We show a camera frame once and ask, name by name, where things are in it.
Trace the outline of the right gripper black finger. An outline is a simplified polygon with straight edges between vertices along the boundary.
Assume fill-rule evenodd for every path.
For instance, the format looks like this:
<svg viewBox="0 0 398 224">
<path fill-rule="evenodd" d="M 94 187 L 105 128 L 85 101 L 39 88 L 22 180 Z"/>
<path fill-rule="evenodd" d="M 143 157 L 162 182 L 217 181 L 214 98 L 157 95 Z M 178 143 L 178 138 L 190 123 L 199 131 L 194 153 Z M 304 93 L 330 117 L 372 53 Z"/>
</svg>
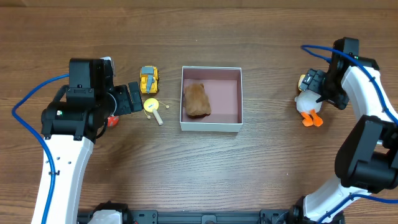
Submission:
<svg viewBox="0 0 398 224">
<path fill-rule="evenodd" d="M 309 88 L 316 72 L 316 70 L 310 69 L 306 74 L 300 76 L 300 91 L 306 91 Z"/>
<path fill-rule="evenodd" d="M 322 93 L 324 79 L 325 72 L 322 70 L 317 70 L 312 78 L 312 91 L 315 93 Z"/>
</svg>

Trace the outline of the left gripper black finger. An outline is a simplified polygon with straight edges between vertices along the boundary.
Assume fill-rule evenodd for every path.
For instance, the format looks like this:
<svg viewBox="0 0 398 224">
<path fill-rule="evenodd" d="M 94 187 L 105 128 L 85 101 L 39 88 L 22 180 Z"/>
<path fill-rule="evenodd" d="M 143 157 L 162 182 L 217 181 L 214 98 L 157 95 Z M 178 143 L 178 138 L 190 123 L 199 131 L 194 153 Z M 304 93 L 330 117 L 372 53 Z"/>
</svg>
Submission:
<svg viewBox="0 0 398 224">
<path fill-rule="evenodd" d="M 132 112 L 139 112 L 143 110 L 142 98 L 140 93 L 131 94 L 133 109 Z"/>
<path fill-rule="evenodd" d="M 140 95 L 140 89 L 138 82 L 130 82 L 128 83 L 130 94 L 131 95 Z"/>
</svg>

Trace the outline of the white plush duck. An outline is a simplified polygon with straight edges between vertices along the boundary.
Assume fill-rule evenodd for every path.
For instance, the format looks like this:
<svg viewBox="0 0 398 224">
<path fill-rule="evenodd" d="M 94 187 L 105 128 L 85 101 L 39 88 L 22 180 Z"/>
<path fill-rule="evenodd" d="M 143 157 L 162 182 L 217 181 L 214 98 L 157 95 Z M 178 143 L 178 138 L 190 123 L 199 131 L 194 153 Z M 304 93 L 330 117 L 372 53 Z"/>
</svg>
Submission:
<svg viewBox="0 0 398 224">
<path fill-rule="evenodd" d="M 322 102 L 317 102 L 320 95 L 311 90 L 304 90 L 300 86 L 304 84 L 305 77 L 306 75 L 302 74 L 298 81 L 298 90 L 300 93 L 294 98 L 296 110 L 303 117 L 302 123 L 305 127 L 313 125 L 320 127 L 323 124 L 323 120 L 317 115 L 322 107 Z"/>
</svg>

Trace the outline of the yellow toy truck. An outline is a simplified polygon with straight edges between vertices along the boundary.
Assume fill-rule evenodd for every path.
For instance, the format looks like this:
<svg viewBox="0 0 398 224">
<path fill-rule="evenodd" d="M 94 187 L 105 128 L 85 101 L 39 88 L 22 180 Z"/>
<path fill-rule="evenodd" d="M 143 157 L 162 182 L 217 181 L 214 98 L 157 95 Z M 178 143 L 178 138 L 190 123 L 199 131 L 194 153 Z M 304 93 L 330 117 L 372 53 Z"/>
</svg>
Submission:
<svg viewBox="0 0 398 224">
<path fill-rule="evenodd" d="M 143 66 L 140 71 L 140 90 L 142 94 L 159 92 L 159 70 L 155 66 Z"/>
</svg>

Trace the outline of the brown plush toy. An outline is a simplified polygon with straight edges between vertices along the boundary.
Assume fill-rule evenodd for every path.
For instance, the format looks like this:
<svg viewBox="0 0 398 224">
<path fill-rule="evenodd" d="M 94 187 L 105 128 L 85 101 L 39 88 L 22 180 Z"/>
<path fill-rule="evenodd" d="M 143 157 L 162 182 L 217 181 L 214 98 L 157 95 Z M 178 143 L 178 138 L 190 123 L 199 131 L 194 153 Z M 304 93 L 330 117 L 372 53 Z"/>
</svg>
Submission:
<svg viewBox="0 0 398 224">
<path fill-rule="evenodd" d="M 190 118 L 201 118 L 211 114 L 208 95 L 203 83 L 192 83 L 183 89 L 183 107 Z"/>
</svg>

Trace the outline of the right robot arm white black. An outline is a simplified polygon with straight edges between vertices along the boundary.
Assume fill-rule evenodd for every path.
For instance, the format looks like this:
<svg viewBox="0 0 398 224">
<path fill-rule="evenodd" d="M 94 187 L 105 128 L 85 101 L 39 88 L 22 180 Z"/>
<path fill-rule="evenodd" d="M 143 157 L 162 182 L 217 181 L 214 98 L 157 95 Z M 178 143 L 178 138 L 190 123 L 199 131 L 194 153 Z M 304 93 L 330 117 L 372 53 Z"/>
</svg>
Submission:
<svg viewBox="0 0 398 224">
<path fill-rule="evenodd" d="M 328 71 L 300 77 L 299 106 L 351 103 L 357 123 L 337 152 L 335 173 L 284 215 L 285 223 L 343 223 L 343 210 L 360 198 L 397 187 L 397 113 L 381 85 L 375 60 L 333 60 Z"/>
</svg>

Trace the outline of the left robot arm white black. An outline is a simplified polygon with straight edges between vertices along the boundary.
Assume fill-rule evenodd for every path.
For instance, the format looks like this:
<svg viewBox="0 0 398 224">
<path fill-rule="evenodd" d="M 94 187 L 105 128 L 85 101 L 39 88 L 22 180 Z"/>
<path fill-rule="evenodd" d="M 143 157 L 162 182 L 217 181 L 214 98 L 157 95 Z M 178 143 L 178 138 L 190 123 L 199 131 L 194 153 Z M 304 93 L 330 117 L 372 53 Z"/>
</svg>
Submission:
<svg viewBox="0 0 398 224">
<path fill-rule="evenodd" d="M 32 223 L 77 223 L 81 187 L 94 143 L 88 138 L 54 134 L 45 144 L 54 161 L 44 159 Z"/>
</svg>

